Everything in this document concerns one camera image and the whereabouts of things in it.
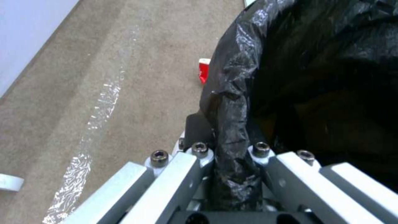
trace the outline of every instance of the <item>white wall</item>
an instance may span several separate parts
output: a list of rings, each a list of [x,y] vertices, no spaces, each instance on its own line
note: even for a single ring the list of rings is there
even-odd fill
[[[79,0],[0,0],[0,97]]]

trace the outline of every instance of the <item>metal bracket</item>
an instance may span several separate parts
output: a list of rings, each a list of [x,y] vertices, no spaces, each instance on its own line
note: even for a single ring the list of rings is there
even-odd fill
[[[153,171],[126,163],[66,220],[76,223],[116,223],[154,180]]]
[[[351,164],[323,167],[320,173],[381,221],[398,222],[398,195]]]

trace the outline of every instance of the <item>screw hole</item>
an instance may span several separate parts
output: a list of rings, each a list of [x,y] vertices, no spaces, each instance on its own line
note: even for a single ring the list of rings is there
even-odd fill
[[[193,213],[188,216],[185,224],[210,224],[210,222],[202,213]]]
[[[156,156],[156,157],[162,157],[162,156],[164,156],[164,153],[163,153],[162,151],[157,151],[157,152],[155,153],[155,156]]]
[[[293,216],[291,216],[289,214],[278,215],[278,217],[276,218],[276,223],[277,224],[286,224],[286,223],[300,224],[300,222],[297,221],[297,219],[295,219]]]

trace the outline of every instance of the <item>black plastic part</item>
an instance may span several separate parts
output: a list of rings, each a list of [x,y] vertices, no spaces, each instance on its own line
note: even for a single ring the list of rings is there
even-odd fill
[[[214,131],[201,113],[187,116],[185,121],[184,151],[187,151],[195,142],[206,143],[210,149],[215,148]]]
[[[395,0],[257,0],[238,15],[200,100],[217,137],[215,210],[261,209],[248,121],[275,114],[273,150],[348,161],[398,188],[397,12]]]
[[[176,212],[168,224],[319,224],[310,212]]]

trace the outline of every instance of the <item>white plastic piece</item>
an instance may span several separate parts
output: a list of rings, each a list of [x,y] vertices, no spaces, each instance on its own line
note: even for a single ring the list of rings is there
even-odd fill
[[[199,64],[208,65],[208,64],[210,64],[210,59],[208,59],[208,58],[201,58],[201,59],[199,59]]]
[[[22,184],[22,178],[0,173],[0,190],[19,191]]]

